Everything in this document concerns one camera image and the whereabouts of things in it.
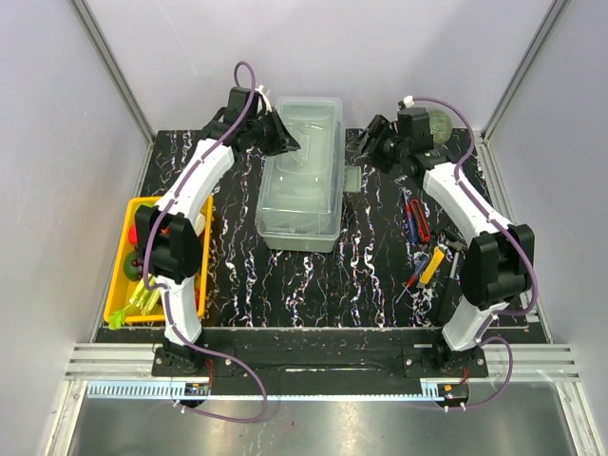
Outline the translucent green tool box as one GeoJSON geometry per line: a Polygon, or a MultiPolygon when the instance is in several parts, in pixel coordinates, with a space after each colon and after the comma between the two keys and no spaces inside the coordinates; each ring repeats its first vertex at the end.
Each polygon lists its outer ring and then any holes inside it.
{"type": "Polygon", "coordinates": [[[361,168],[346,165],[343,103],[282,97],[276,108],[300,148],[265,159],[257,233],[270,249],[329,253],[341,233],[343,196],[361,189],[361,168]]]}

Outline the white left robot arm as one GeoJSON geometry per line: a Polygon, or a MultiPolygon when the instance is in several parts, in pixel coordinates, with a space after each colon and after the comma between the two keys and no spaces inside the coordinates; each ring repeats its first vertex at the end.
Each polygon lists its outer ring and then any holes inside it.
{"type": "Polygon", "coordinates": [[[227,105],[199,133],[193,156],[174,184],[154,206],[136,211],[144,284],[160,292],[165,317],[161,357],[183,374],[202,371],[208,356],[195,296],[203,257],[195,230],[200,210],[237,153],[257,149],[277,156],[298,147],[263,87],[235,86],[227,105]]]}

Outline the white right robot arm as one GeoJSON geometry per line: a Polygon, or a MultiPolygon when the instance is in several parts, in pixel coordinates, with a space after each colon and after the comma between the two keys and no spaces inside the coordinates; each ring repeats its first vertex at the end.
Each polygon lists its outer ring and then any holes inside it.
{"type": "Polygon", "coordinates": [[[533,259],[535,235],[526,224],[502,216],[467,179],[465,157],[440,148],[431,131],[429,97],[399,102],[395,120],[377,114],[359,138],[358,149],[376,168],[399,166],[446,212],[467,245],[460,275],[462,296],[424,361],[451,376],[473,359],[490,324],[515,315],[510,303],[538,291],[533,259]]]}

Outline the red black utility tool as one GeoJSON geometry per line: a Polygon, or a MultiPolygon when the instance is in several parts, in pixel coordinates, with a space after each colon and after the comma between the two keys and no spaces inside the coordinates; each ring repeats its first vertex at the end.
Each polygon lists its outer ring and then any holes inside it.
{"type": "Polygon", "coordinates": [[[412,199],[409,206],[415,220],[420,242],[423,244],[430,244],[431,230],[429,228],[426,213],[421,202],[418,199],[412,199]]]}

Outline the green melon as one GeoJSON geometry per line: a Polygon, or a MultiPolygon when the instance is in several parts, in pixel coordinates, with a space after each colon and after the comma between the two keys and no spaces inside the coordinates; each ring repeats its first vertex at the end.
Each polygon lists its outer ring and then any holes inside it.
{"type": "Polygon", "coordinates": [[[428,111],[429,129],[433,138],[433,144],[440,146],[445,144],[452,135],[452,120],[445,111],[431,109],[428,111]]]}

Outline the blue red screwdriver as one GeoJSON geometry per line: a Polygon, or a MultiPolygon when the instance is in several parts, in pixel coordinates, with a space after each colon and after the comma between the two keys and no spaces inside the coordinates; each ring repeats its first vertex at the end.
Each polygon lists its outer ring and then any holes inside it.
{"type": "Polygon", "coordinates": [[[413,245],[417,245],[419,243],[419,238],[418,238],[418,232],[417,232],[415,219],[411,212],[411,207],[409,205],[409,194],[406,189],[402,190],[402,194],[403,194],[404,209],[405,209],[405,214],[406,214],[408,241],[413,245]]]}

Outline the yellow utility knife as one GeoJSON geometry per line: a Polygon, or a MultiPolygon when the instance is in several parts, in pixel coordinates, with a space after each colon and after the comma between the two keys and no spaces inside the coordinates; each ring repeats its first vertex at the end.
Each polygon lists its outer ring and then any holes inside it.
{"type": "Polygon", "coordinates": [[[420,275],[418,285],[421,288],[424,288],[429,284],[445,257],[445,249],[441,246],[436,246],[427,267],[420,275]]]}

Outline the small red screwdriver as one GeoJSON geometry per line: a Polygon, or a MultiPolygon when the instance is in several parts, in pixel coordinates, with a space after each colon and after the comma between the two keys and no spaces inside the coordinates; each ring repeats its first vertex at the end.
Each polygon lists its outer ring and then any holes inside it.
{"type": "Polygon", "coordinates": [[[426,269],[428,264],[430,263],[430,258],[428,256],[423,256],[415,265],[413,272],[409,276],[408,280],[405,283],[403,291],[398,295],[395,302],[399,302],[403,296],[406,294],[406,291],[411,287],[411,285],[419,279],[422,272],[426,269]]]}

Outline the green pepper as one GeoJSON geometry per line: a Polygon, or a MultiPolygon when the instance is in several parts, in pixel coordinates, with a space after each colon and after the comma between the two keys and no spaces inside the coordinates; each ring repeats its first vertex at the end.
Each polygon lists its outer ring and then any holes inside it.
{"type": "Polygon", "coordinates": [[[136,251],[130,252],[123,262],[123,273],[131,281],[138,281],[142,278],[143,263],[136,251]]]}

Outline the white green leek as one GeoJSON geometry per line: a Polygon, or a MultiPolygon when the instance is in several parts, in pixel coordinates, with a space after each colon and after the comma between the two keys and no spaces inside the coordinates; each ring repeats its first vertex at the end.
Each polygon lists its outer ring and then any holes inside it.
{"type": "MultiPolygon", "coordinates": [[[[203,228],[197,228],[199,241],[202,246],[202,260],[194,276],[195,310],[198,317],[202,317],[205,307],[207,268],[209,261],[209,244],[211,223],[213,221],[213,207],[206,204],[200,215],[205,217],[203,228]]],[[[154,323],[164,321],[161,292],[151,292],[143,284],[143,276],[138,281],[131,281],[123,271],[125,257],[138,248],[131,242],[135,230],[134,211],[126,214],[123,221],[123,230],[115,258],[110,290],[104,308],[104,321],[111,330],[118,330],[125,325],[135,323],[154,323]]]]}

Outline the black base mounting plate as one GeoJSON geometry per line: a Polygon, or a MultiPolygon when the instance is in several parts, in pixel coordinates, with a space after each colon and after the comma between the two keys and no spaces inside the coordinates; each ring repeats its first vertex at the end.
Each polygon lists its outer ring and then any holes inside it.
{"type": "Polygon", "coordinates": [[[439,336],[427,329],[208,328],[203,342],[245,362],[273,396],[404,395],[419,391],[423,379],[487,378],[481,349],[440,368],[433,357],[439,336]]]}

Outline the left aluminium frame post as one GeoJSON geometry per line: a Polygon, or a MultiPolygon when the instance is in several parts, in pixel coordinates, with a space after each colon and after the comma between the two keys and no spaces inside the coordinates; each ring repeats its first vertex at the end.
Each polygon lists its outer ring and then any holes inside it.
{"type": "Polygon", "coordinates": [[[99,25],[88,2],[84,0],[68,0],[67,2],[73,9],[90,44],[95,49],[95,52],[97,53],[107,76],[117,90],[121,100],[123,101],[124,107],[131,116],[139,132],[142,134],[142,137],[148,144],[153,144],[156,139],[156,133],[143,113],[143,109],[137,101],[128,81],[126,80],[124,73],[119,66],[118,60],[110,48],[101,26],[99,25]]]}

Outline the aluminium frame post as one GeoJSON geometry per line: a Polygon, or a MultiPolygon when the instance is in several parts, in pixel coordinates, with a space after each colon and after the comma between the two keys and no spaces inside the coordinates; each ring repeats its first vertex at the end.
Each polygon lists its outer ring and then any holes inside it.
{"type": "Polygon", "coordinates": [[[124,107],[131,116],[139,132],[142,134],[142,137],[148,144],[153,144],[156,139],[156,133],[143,113],[143,109],[137,101],[128,81],[126,80],[124,73],[119,66],[118,60],[110,48],[101,26],[99,25],[88,2],[84,0],[68,0],[67,2],[73,9],[90,44],[95,49],[95,52],[97,53],[107,76],[117,90],[121,100],[123,101],[124,107]]]}
{"type": "Polygon", "coordinates": [[[507,109],[511,106],[523,82],[541,56],[542,51],[570,5],[570,0],[554,0],[550,3],[549,9],[543,16],[503,95],[492,111],[485,127],[481,130],[480,135],[484,141],[489,141],[492,134],[496,131],[507,109]]]}

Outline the right aluminium frame post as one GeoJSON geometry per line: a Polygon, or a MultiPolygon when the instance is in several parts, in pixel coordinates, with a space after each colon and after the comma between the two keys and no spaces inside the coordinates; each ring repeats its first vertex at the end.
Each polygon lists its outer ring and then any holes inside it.
{"type": "Polygon", "coordinates": [[[549,9],[543,16],[503,95],[492,111],[485,127],[481,130],[480,135],[484,141],[489,141],[492,134],[496,131],[507,109],[511,106],[523,82],[541,56],[542,51],[570,5],[570,0],[554,0],[550,3],[549,9]]]}

